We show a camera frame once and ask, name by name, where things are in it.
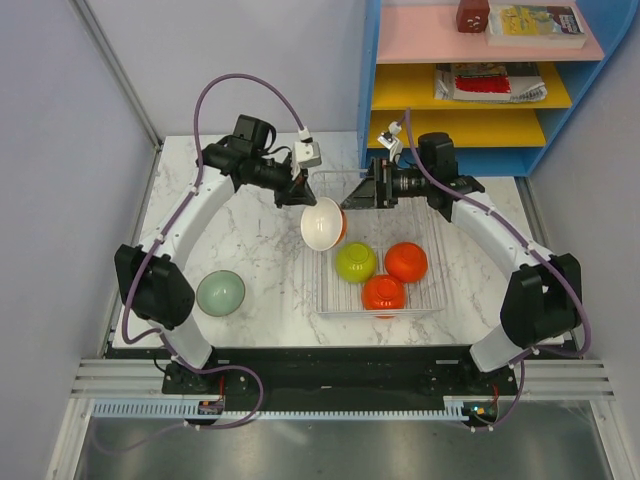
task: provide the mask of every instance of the green bowl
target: green bowl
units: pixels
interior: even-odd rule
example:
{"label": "green bowl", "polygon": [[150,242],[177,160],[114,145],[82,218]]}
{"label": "green bowl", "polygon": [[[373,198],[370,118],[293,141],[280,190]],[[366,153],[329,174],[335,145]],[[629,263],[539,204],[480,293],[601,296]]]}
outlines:
{"label": "green bowl", "polygon": [[347,243],[336,255],[336,272],[349,283],[364,283],[376,273],[375,252],[365,243]]}
{"label": "green bowl", "polygon": [[244,301],[245,287],[242,279],[229,270],[210,273],[196,291],[200,310],[212,317],[224,317],[235,312]]}

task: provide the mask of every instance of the marble countertop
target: marble countertop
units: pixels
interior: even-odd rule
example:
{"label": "marble countertop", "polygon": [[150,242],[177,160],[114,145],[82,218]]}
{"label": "marble countertop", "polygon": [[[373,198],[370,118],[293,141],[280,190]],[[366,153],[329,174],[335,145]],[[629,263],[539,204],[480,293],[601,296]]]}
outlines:
{"label": "marble countertop", "polygon": [[[280,134],[276,145],[290,145],[294,134]],[[203,136],[207,145],[219,136]],[[319,133],[323,170],[358,168],[355,132]],[[194,170],[191,136],[167,137],[142,236],[153,230],[189,183]],[[496,206],[529,234],[513,178],[479,179]],[[321,318],[313,311],[312,285],[305,281],[304,245],[299,231],[303,207],[278,210],[273,194],[245,186],[216,214],[196,243],[184,274],[194,290],[210,272],[227,269],[247,285],[245,302],[233,314],[212,318],[194,306],[193,315],[206,339],[216,347],[300,347],[370,345],[451,345],[480,340],[499,324],[507,287],[489,257],[461,230],[442,219],[446,243],[443,272],[449,285],[444,310],[424,318]],[[159,347],[152,335],[128,347],[120,321],[116,348]],[[135,315],[131,335],[148,324]]]}

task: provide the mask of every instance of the bowl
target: bowl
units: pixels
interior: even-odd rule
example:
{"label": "bowl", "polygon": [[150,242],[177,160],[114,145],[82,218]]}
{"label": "bowl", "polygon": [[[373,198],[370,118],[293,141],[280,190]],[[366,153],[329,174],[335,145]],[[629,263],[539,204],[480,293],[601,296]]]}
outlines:
{"label": "bowl", "polygon": [[404,285],[391,275],[376,275],[362,289],[362,305],[367,310],[400,310],[406,301]]}
{"label": "bowl", "polygon": [[336,255],[336,272],[349,283],[364,283],[376,273],[378,260],[365,243],[347,243]]}
{"label": "bowl", "polygon": [[336,202],[320,197],[313,207],[306,207],[302,212],[300,232],[309,248],[324,252],[344,238],[347,218]]}
{"label": "bowl", "polygon": [[389,275],[404,283],[422,280],[429,268],[427,254],[415,243],[397,243],[384,257],[384,268]]}
{"label": "bowl", "polygon": [[200,310],[212,317],[235,312],[245,296],[245,286],[238,274],[229,270],[210,273],[200,282],[196,302]]}

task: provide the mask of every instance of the dish rack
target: dish rack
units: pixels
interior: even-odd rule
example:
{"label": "dish rack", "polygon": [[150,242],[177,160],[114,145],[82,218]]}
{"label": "dish rack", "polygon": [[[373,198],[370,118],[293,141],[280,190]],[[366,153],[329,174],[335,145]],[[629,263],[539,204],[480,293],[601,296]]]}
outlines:
{"label": "dish rack", "polygon": [[[309,181],[316,197],[329,197],[340,204],[360,184],[366,170],[320,171]],[[306,249],[304,268],[312,277],[313,305],[322,317],[380,317],[419,318],[429,312],[442,310],[446,305],[443,276],[443,248],[441,219],[431,210],[424,198],[400,199],[389,210],[346,210],[345,239],[326,252]],[[384,256],[393,245],[413,242],[427,253],[429,270],[418,283],[405,284],[407,294],[403,310],[365,310],[361,294],[364,284],[351,284],[338,276],[335,258],[348,242],[364,242],[377,257],[376,275],[385,274]]]}

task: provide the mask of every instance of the pink shelf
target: pink shelf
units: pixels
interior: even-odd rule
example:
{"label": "pink shelf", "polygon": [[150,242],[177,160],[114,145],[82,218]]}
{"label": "pink shelf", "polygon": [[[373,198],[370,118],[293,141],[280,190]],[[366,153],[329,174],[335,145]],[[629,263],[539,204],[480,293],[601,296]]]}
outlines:
{"label": "pink shelf", "polygon": [[584,17],[582,49],[489,47],[484,33],[459,33],[456,5],[383,7],[377,63],[600,61],[604,52]]}

